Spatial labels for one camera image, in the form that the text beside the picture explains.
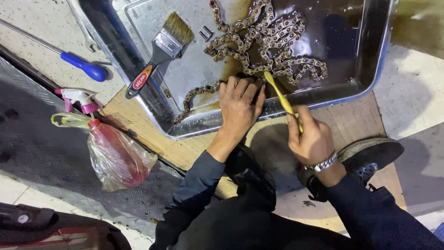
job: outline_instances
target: wooden floor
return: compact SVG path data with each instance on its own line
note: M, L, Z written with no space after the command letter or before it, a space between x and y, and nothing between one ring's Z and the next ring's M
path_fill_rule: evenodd
M172 164L188 170L211 143L214 133L174 141L162 136L135 99L127 100L123 88L101 114L118 124L123 130L131 129L136 138L167 159ZM333 130L337 150L353 141L385 135L381 116L373 92L353 102L316 109L313 116ZM309 194L296 178L295 159L287 145L288 128L286 118L262 121L247 134L246 145L254 152L256 160L264 166L276 182L277 205L275 213L302 223L328 228L337 232L345 230L336 211L329 203L309 201ZM397 204L405 209L405 201L394 164L378 171L371 183L375 187L386 186L395 196ZM217 191L222 198L236 195L236 185L222 177Z

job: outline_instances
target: hand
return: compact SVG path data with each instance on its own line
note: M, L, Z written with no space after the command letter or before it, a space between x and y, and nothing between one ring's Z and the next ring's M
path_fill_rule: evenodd
M333 136L330 127L313 119L307 106L297 106L296 112L302 121L304 133L299 137L296 119L287 114L289 140L288 146L296 158L305 165L315 165L327 160L334 151ZM345 176L344 165L337 162L321 172L315 172L316 177L326 187L339 183Z
M228 83L221 83L219 91L223 124L207 152L219 162L225 162L261 114L265 85L261 80L253 82L252 78L230 77Z

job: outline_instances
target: dark blue sleeve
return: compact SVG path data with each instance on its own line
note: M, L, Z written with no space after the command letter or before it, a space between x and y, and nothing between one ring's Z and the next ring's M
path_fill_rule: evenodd
M164 250L176 244L181 232L210 203L224 169L225 163L218 162L206 151L197 158L173 192L173 202L165 207L164 221L157 223L156 239L150 249Z
M444 249L444 243L395 203L385 188L371 192L351 176L327 188L351 239L367 249Z

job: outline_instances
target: red plastic bottle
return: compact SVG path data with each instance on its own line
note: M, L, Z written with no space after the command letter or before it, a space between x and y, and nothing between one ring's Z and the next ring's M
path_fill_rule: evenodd
M88 126L96 146L95 153L106 159L106 164L101 164L107 167L102 170L105 176L118 180L127 188L136 187L147 178L150 170L120 131L98 119L88 122Z

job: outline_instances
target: wristwatch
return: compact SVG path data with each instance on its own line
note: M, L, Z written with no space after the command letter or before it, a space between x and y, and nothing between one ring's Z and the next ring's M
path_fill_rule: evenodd
M336 151L333 151L332 155L327 160L325 160L323 162L320 162L320 163L318 163L316 165L305 165L305 164L303 164L302 167L305 170L312 169L312 170L314 170L316 172L321 172L323 169L329 168L331 165L333 165L333 163L336 162L336 159L337 159Z

